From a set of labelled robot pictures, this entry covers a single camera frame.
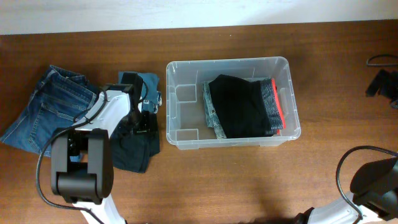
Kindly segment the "black shorts with red waistband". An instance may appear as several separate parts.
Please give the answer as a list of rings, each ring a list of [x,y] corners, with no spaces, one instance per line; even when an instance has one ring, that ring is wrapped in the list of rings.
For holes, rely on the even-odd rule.
[[[272,137],[286,128],[273,78],[218,75],[203,82],[206,125],[218,139]]]

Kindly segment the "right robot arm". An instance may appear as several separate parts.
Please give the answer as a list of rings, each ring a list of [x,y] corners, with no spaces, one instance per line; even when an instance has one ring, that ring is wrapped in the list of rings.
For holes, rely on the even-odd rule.
[[[349,192],[343,192],[340,171],[346,158],[362,150],[377,151],[390,158],[368,162],[355,173]],[[328,205],[299,213],[294,223],[371,223],[397,218],[397,153],[376,146],[356,146],[343,154],[335,173],[341,197]]]

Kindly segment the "black garment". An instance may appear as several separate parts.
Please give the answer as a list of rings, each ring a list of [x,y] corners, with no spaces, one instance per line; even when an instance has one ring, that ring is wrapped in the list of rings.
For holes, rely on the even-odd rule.
[[[111,135],[110,146],[113,166],[121,170],[144,173],[150,158],[160,152],[159,128],[150,134],[129,134],[121,121]]]

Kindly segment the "light blue jeans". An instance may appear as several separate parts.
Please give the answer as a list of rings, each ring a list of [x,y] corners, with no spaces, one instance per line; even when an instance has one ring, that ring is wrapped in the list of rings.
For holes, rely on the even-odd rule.
[[[277,133],[271,127],[259,81],[219,75],[203,83],[203,99],[207,125],[219,139],[269,137]]]

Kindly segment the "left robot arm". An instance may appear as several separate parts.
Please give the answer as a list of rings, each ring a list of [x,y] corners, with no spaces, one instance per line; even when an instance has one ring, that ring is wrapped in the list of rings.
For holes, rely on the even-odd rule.
[[[54,132],[51,189],[64,209],[79,210],[88,223],[126,222],[111,196],[114,168],[144,172],[160,151],[157,117],[143,109],[148,96],[143,78],[124,72],[84,116]]]

